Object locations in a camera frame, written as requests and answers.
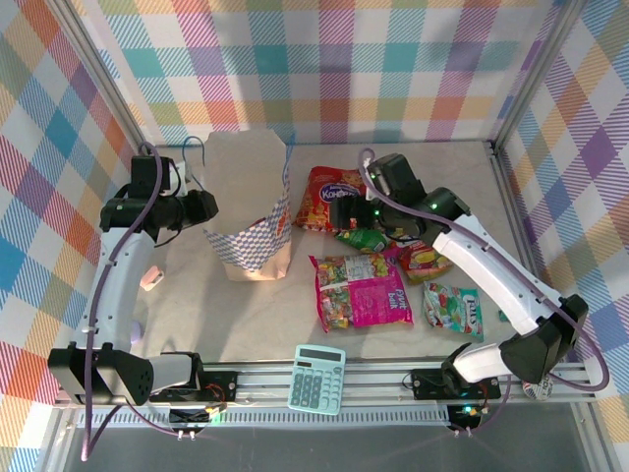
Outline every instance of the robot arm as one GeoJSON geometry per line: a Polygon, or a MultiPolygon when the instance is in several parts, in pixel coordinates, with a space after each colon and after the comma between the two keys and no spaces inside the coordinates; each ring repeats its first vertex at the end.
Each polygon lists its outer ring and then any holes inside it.
{"type": "Polygon", "coordinates": [[[336,200],[330,210],[333,224],[348,229],[379,227],[385,232],[401,228],[408,236],[434,247],[479,284],[517,331],[500,344],[466,344],[452,353],[441,368],[449,389],[460,394],[469,384],[507,374],[539,383],[578,337],[547,301],[578,325],[583,325],[588,313],[585,301],[578,295],[562,298],[527,272],[450,190],[437,188],[427,194],[403,155],[390,154],[375,160],[367,173],[375,189],[398,208],[375,199],[368,190],[366,199],[336,200]],[[410,215],[402,207],[430,218],[410,215]],[[535,293],[529,288],[531,284],[537,288],[535,293]]]}
{"type": "MultiPolygon", "coordinates": [[[[160,190],[163,193],[170,190],[169,167],[177,168],[167,157],[161,157],[161,161],[164,171],[160,190]]],[[[131,184],[108,201],[100,214],[103,234],[94,280],[101,278],[107,266],[111,268],[100,293],[93,326],[91,391],[94,404],[129,402],[142,405],[153,392],[167,386],[195,384],[200,369],[198,355],[177,353],[150,359],[134,356],[130,353],[130,333],[140,281],[146,272],[159,230],[181,231],[208,221],[218,213],[216,201],[206,191],[187,193],[183,183],[178,185],[177,195],[160,195],[137,232],[124,242],[112,264],[112,251],[143,211],[155,185],[155,159],[152,156],[133,157],[131,174],[131,184]]],[[[66,348],[52,349],[48,357],[50,371],[78,403],[86,402],[86,334],[92,329],[88,325],[88,313],[96,285],[94,282],[91,287],[86,310],[70,344],[66,348]]]]}

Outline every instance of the metal bracket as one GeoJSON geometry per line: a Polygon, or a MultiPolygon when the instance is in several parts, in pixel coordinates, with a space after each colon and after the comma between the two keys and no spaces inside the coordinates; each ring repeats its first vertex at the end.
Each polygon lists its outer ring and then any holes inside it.
{"type": "Polygon", "coordinates": [[[448,392],[439,369],[414,369],[411,382],[416,400],[495,400],[501,396],[498,378],[473,383],[461,396],[448,392]]]}

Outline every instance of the snack package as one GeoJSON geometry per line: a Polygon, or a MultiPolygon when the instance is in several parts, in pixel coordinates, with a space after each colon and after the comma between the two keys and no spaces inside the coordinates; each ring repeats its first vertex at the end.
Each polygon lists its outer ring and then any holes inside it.
{"type": "Polygon", "coordinates": [[[432,280],[448,272],[453,263],[422,241],[416,241],[400,250],[400,266],[410,283],[432,280]]]}
{"type": "Polygon", "coordinates": [[[313,167],[295,224],[315,231],[338,231],[330,223],[330,203],[340,197],[364,195],[358,170],[313,167]]]}
{"type": "Polygon", "coordinates": [[[323,330],[413,323],[395,262],[385,254],[316,259],[316,309],[323,330]]]}
{"type": "Polygon", "coordinates": [[[483,340],[483,315],[478,290],[425,283],[424,313],[433,326],[466,332],[483,340]]]}
{"type": "Polygon", "coordinates": [[[386,248],[386,238],[377,229],[339,231],[336,239],[366,254],[379,253],[386,248]]]}

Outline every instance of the beige floor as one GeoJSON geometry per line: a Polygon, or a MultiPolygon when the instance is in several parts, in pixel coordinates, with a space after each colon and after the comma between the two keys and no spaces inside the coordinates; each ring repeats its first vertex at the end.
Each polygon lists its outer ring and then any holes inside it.
{"type": "MultiPolygon", "coordinates": [[[[356,168],[362,146],[299,146],[291,159],[291,208],[296,214],[308,173],[315,165],[356,168]]],[[[439,143],[373,146],[376,155],[393,151],[407,156],[427,190],[444,186],[459,195],[489,233],[516,255],[505,210],[483,145],[439,143]]],[[[163,150],[179,160],[177,148],[163,150]]],[[[191,148],[191,160],[200,150],[191,148]]],[[[161,351],[196,351],[205,362],[281,360],[294,357],[301,343],[345,349],[351,358],[445,356],[470,336],[432,328],[421,310],[421,288],[407,287],[415,325],[381,325],[323,332],[315,308],[315,271],[308,255],[343,255],[354,250],[329,234],[293,228],[288,275],[271,282],[226,279],[200,227],[184,231],[158,249],[154,262],[165,279],[152,291],[140,291],[135,318],[146,324],[144,339],[133,348],[143,356],[161,351]]],[[[458,267],[439,281],[461,287],[475,284],[458,267]]],[[[497,317],[497,307],[482,294],[486,341],[499,341],[514,331],[497,317]]]]}

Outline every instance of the green candy bag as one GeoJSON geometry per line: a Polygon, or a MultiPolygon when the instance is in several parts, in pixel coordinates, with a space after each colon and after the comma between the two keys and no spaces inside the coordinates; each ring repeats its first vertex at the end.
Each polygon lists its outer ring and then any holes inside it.
{"type": "Polygon", "coordinates": [[[335,237],[366,254],[379,253],[387,244],[386,238],[377,229],[339,231],[335,237]]]}

